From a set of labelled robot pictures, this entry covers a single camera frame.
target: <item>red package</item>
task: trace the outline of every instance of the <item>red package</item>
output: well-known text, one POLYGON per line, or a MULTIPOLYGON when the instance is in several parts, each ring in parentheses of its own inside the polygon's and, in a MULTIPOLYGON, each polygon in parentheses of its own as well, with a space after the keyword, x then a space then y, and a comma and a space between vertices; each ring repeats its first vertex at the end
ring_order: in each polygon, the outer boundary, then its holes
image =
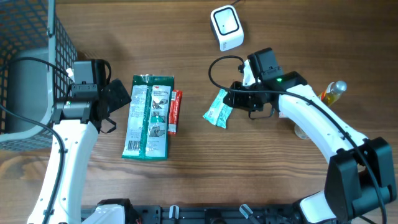
POLYGON ((181 90, 173 90, 172 101, 170 102, 170 114, 169 114, 169 129, 168 134, 177 133, 178 115, 180 114, 180 104, 182 98, 181 90))

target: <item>teal packaging bag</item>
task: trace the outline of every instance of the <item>teal packaging bag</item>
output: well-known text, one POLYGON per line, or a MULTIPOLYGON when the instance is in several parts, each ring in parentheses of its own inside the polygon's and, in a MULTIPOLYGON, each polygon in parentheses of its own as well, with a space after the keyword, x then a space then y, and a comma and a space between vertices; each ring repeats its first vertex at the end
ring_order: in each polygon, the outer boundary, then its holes
POLYGON ((167 158, 174 77, 134 75, 123 159, 167 158))
POLYGON ((203 118, 208 120, 212 125, 226 128, 226 120, 232 112, 232 107, 223 103, 227 92, 220 90, 210 109, 203 115, 203 118))

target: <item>gray plastic basket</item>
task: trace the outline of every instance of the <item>gray plastic basket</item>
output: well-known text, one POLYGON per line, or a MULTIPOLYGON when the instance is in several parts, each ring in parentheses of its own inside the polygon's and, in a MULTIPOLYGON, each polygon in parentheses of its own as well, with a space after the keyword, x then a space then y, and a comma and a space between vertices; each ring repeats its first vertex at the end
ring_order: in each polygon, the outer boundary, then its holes
MULTIPOLYGON (((76 49, 55 14, 55 0, 0 1, 0 66, 36 57, 58 68, 72 67, 76 49)), ((40 62, 20 61, 0 72, 0 103, 10 111, 50 126, 54 99, 64 96, 69 77, 40 62)), ((52 135, 0 110, 0 149, 50 147, 52 135)))

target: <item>light blue packet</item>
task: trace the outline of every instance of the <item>light blue packet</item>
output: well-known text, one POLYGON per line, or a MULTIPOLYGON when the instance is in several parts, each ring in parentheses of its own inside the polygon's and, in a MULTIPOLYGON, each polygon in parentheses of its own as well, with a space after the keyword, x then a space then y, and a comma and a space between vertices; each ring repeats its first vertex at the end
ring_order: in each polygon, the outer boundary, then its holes
POLYGON ((210 109, 203 115, 212 125, 226 128, 226 120, 232 112, 232 107, 223 103, 224 97, 227 92, 220 90, 214 102, 211 104, 210 109))

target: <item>wooden table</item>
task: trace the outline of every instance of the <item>wooden table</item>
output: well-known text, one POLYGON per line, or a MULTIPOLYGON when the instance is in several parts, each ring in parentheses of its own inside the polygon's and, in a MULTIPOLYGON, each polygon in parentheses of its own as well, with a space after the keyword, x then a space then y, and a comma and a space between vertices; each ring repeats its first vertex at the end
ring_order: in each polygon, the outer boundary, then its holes
MULTIPOLYGON (((344 80, 347 92, 332 106, 369 138, 384 137, 398 167, 398 5, 395 1, 255 1, 236 6, 242 46, 220 52, 210 12, 230 1, 148 1, 59 4, 57 13, 75 47, 111 63, 113 78, 131 92, 134 74, 173 75, 183 91, 178 134, 169 159, 121 159, 128 106, 111 116, 118 129, 100 134, 91 154, 83 205, 130 198, 134 205, 264 205, 292 203, 323 189, 328 165, 291 121, 251 121, 234 110, 227 129, 202 118, 218 93, 207 75, 222 55, 274 49, 285 72, 298 71, 315 92, 344 80)), ((229 86, 242 76, 225 60, 214 78, 229 86)), ((0 223, 24 223, 44 178, 49 150, 0 152, 0 223)), ((387 205, 398 223, 398 203, 387 205)), ((380 222, 379 210, 367 214, 380 222)))

